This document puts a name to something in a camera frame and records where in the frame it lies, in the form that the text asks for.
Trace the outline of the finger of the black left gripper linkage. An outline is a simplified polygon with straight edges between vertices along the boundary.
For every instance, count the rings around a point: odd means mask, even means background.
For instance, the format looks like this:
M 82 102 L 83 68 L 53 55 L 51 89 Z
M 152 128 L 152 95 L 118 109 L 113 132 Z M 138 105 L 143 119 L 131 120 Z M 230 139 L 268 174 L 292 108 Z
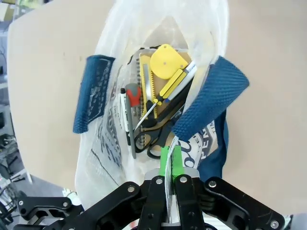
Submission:
M 18 199 L 20 224 L 41 224 L 43 220 L 62 220 L 84 212 L 82 205 L 74 205 L 68 197 L 25 196 Z

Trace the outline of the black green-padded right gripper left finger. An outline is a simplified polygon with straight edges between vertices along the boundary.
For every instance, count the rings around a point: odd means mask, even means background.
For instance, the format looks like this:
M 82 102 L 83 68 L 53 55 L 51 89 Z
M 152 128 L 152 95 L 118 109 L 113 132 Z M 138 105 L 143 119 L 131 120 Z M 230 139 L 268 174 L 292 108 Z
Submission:
M 142 185 L 126 182 L 68 220 L 64 230 L 123 230 L 138 220 L 137 230 L 160 230 L 166 215 L 165 168 L 168 147 L 161 149 L 160 168 L 149 171 Z

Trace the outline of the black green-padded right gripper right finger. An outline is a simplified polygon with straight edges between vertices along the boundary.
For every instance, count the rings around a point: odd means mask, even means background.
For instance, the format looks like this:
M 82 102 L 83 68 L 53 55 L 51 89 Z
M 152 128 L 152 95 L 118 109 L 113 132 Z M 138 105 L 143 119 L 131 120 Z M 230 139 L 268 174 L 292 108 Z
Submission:
M 284 217 L 219 177 L 203 182 L 198 171 L 185 168 L 181 147 L 172 152 L 173 186 L 182 230 L 206 230 L 203 214 L 231 230 L 282 230 Z

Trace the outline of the white mesh navy-handled shopping bag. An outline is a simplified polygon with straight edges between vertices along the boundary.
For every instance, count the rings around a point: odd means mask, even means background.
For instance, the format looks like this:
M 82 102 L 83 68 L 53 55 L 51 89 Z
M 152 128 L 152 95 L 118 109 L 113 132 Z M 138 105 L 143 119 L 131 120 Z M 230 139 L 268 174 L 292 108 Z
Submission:
M 249 86 L 247 77 L 224 58 L 229 27 L 228 0 L 115 0 L 95 52 L 86 60 L 73 123 L 81 136 L 75 187 L 85 209 L 126 181 L 141 183 L 159 160 L 128 150 L 120 88 L 137 80 L 134 57 L 161 21 L 171 16 L 186 42 L 197 72 L 183 117 L 172 131 L 177 143 L 216 124 Z

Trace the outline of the black scissors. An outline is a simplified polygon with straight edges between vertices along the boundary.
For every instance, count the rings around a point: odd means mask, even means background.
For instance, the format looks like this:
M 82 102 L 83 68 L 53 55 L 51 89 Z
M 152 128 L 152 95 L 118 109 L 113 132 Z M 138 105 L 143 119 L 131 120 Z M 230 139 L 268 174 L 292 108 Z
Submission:
M 135 144 L 135 152 L 146 151 L 149 158 L 160 159 L 159 151 L 166 146 L 166 141 L 171 133 L 172 127 L 183 114 L 185 100 L 190 90 L 192 82 L 190 81 L 184 89 L 173 99 L 169 105 L 162 111 L 157 119 L 157 125 L 142 130 L 134 138 L 134 142 L 143 141 L 143 147 Z

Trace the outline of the white marker black cap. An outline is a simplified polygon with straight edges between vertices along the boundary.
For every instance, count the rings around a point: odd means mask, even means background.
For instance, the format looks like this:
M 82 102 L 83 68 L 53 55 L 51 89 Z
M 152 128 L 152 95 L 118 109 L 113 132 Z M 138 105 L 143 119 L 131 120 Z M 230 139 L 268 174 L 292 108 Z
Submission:
M 120 89 L 120 103 L 122 108 L 123 120 L 124 120 L 124 128 L 126 132 L 127 144 L 130 146 L 130 136 L 129 136 L 129 123 L 127 118 L 127 107 L 126 107 L 126 91 L 125 88 Z

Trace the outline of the yellow utility knife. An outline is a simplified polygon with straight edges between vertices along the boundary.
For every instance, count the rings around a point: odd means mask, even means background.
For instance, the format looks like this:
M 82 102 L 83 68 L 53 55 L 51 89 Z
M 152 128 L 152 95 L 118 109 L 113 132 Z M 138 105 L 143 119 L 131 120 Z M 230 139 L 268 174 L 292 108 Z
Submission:
M 144 116 L 148 110 L 154 104 L 155 90 L 154 90 L 154 77 L 150 67 L 150 56 L 140 54 L 139 56 L 139 75 L 141 77 L 142 87 L 142 116 Z

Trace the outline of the yellow tape measure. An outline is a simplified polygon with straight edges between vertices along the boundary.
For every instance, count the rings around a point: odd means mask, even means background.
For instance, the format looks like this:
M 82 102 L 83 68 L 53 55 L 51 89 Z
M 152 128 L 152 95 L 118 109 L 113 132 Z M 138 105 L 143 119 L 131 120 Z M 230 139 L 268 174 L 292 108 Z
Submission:
M 184 69 L 188 62 L 169 44 L 161 45 L 150 58 L 150 68 L 159 78 L 170 79 L 177 70 Z

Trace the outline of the clear plastic packaging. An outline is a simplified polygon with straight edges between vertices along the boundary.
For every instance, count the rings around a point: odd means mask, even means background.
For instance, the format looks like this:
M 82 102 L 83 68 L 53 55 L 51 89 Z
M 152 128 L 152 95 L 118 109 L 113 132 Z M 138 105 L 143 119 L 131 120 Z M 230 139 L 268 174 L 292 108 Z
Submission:
M 165 17 L 144 42 L 145 47 L 160 46 L 162 44 L 169 44 L 176 49 L 188 48 L 178 24 L 171 16 Z

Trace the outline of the red grey handled screwdriver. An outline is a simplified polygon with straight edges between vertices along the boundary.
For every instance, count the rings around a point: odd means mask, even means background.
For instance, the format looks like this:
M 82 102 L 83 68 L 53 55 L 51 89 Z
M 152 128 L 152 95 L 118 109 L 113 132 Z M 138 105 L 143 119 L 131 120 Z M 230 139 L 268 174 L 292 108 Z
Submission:
M 126 90 L 126 112 L 128 120 L 128 129 L 130 137 L 130 147 L 133 159 L 136 159 L 135 141 L 134 141 L 134 129 L 132 121 L 131 109 L 140 104 L 141 89 L 136 83 L 129 83 L 125 87 Z

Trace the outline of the yellow handled precision screwdriver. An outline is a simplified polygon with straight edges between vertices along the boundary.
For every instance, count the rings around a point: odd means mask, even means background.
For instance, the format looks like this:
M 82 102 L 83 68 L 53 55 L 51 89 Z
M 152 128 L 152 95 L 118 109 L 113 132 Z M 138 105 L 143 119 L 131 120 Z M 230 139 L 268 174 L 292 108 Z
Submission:
M 180 82 L 185 77 L 184 69 L 178 69 L 175 74 L 171 77 L 171 79 L 167 82 L 167 84 L 163 87 L 163 89 L 159 92 L 158 96 L 153 100 L 154 104 L 151 108 L 146 112 L 146 114 L 141 118 L 141 120 L 136 125 L 136 130 L 142 122 L 146 119 L 146 117 L 151 113 L 151 111 L 155 108 L 156 105 L 161 105 L 163 101 L 170 95 L 170 93 L 180 84 Z

